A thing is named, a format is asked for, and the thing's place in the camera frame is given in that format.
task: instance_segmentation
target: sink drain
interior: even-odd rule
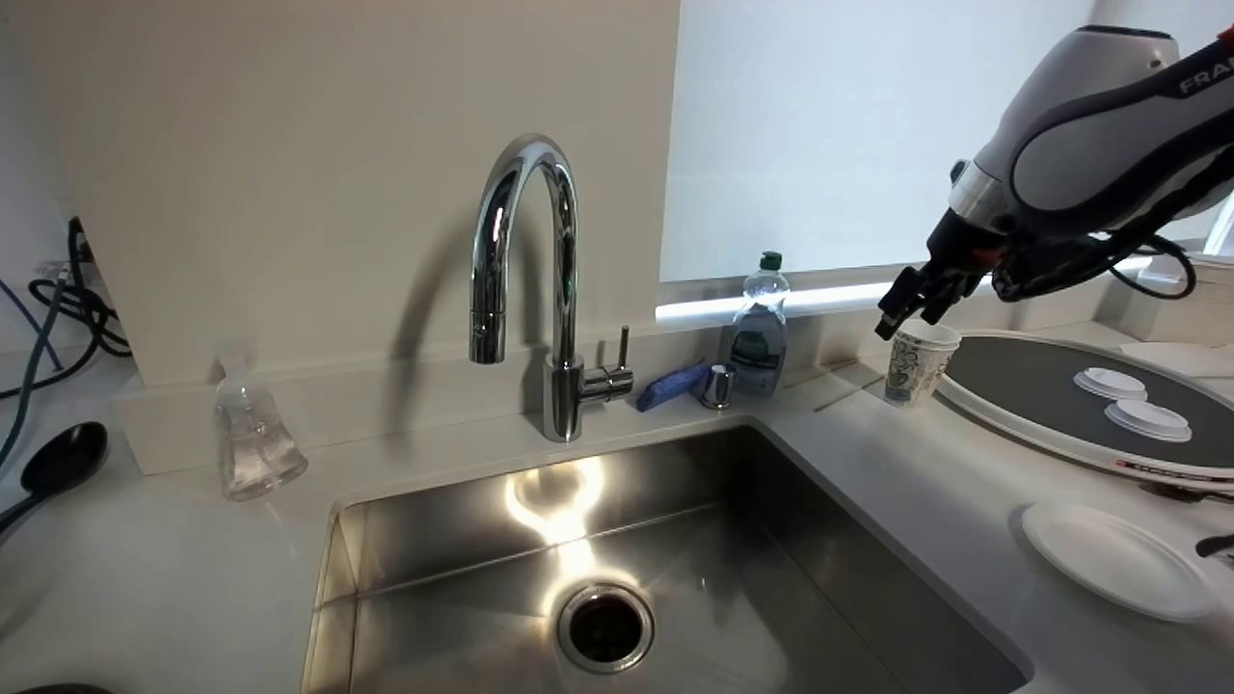
[[[615,581],[579,586],[554,618],[554,640],[587,669],[629,669],[652,650],[652,608]]]

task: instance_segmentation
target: sink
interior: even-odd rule
[[[1018,689],[760,428],[338,504],[303,689]]]

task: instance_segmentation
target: white countertop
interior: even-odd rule
[[[545,443],[524,421],[457,421],[407,439],[308,450],[312,471],[263,500],[218,498],[212,471],[137,478],[122,447],[87,487],[0,543],[0,689],[96,684],[132,694],[298,689],[326,518],[338,500],[572,459],[755,421],[821,487],[928,568],[1029,662],[1025,689],[1234,689],[1234,570],[1204,624],[1162,624],[1056,576],[1015,518],[1084,500],[1174,546],[1234,532],[1234,504],[1165,500],[1132,480],[1018,447],[939,401],[885,406],[821,374],[776,401],[700,411],[609,406],[582,443]]]

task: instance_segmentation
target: faucet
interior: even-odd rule
[[[573,176],[565,154],[545,135],[514,139],[485,181],[478,220],[470,231],[470,363],[505,358],[505,254],[514,235],[514,217],[527,175],[538,169],[552,200],[554,229],[554,342],[545,374],[545,435],[579,439],[582,401],[587,398],[620,398],[632,389],[629,326],[620,326],[615,365],[601,374],[582,374],[573,354],[573,312],[579,312],[579,279],[573,279]]]

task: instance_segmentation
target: white plate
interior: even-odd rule
[[[1126,608],[1181,624],[1213,608],[1198,570],[1123,518],[1087,504],[1029,504],[1023,532],[1056,570]]]

